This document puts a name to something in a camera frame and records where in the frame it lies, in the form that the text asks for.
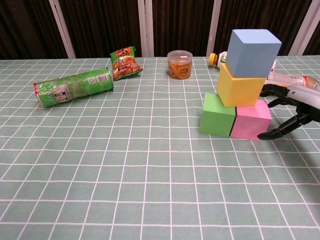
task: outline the clear plastic jar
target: clear plastic jar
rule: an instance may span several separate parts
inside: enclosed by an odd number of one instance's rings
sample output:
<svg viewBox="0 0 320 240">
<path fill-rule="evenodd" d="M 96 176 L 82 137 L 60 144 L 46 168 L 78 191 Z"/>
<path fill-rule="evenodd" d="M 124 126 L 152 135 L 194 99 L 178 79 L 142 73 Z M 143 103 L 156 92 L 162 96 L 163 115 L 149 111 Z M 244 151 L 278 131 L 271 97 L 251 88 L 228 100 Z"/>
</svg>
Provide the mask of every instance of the clear plastic jar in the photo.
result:
<svg viewBox="0 0 320 240">
<path fill-rule="evenodd" d="M 192 59 L 191 52 L 174 50 L 168 53 L 168 74 L 173 79 L 187 79 L 191 76 Z"/>
</svg>

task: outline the pringles-style can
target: pringles-style can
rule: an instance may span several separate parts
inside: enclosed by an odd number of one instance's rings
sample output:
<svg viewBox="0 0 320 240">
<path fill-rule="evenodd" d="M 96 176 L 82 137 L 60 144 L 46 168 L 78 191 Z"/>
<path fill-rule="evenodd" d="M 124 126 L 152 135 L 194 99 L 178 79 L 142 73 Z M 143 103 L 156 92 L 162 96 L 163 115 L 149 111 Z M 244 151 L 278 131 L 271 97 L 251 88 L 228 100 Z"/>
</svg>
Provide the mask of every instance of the pringles-style can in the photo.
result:
<svg viewBox="0 0 320 240">
<path fill-rule="evenodd" d="M 33 84 L 36 98 L 45 108 L 114 88 L 107 67 Z"/>
</svg>

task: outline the pink cube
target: pink cube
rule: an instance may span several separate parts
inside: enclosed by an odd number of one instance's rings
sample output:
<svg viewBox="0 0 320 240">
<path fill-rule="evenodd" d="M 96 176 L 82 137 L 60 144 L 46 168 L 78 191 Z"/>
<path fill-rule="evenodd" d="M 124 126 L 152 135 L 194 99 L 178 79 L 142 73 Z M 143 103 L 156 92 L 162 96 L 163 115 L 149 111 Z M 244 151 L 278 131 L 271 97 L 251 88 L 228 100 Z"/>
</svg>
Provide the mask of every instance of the pink cube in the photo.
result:
<svg viewBox="0 0 320 240">
<path fill-rule="evenodd" d="M 254 106 L 238 106 L 230 136 L 259 141 L 258 134 L 267 131 L 271 120 L 268 104 L 263 100 L 259 99 Z"/>
</svg>

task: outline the blue cube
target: blue cube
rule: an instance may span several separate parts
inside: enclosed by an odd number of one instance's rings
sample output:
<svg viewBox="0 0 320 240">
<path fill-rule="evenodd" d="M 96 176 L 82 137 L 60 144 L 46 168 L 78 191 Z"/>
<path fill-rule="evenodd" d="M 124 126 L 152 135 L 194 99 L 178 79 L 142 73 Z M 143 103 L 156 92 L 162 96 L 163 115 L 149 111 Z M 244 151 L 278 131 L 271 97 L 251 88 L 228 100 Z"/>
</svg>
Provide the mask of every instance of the blue cube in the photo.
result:
<svg viewBox="0 0 320 240">
<path fill-rule="evenodd" d="M 281 44 L 267 29 L 234 29 L 226 64 L 235 78 L 266 78 Z"/>
</svg>

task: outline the robotic hand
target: robotic hand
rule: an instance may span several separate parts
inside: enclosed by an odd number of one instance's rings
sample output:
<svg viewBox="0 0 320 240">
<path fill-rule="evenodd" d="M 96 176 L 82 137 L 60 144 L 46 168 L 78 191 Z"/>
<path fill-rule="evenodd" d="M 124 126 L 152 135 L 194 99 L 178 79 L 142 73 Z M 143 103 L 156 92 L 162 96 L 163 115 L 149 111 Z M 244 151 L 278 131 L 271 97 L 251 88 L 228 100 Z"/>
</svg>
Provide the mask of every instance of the robotic hand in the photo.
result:
<svg viewBox="0 0 320 240">
<path fill-rule="evenodd" d="M 301 125 L 311 121 L 320 122 L 320 91 L 306 88 L 300 85 L 289 85 L 288 87 L 275 84 L 265 84 L 261 90 L 260 97 L 276 96 L 277 99 L 268 104 L 272 108 L 278 104 L 296 106 L 297 115 L 282 123 L 278 128 L 268 132 L 260 133 L 260 140 L 278 139 Z"/>
</svg>

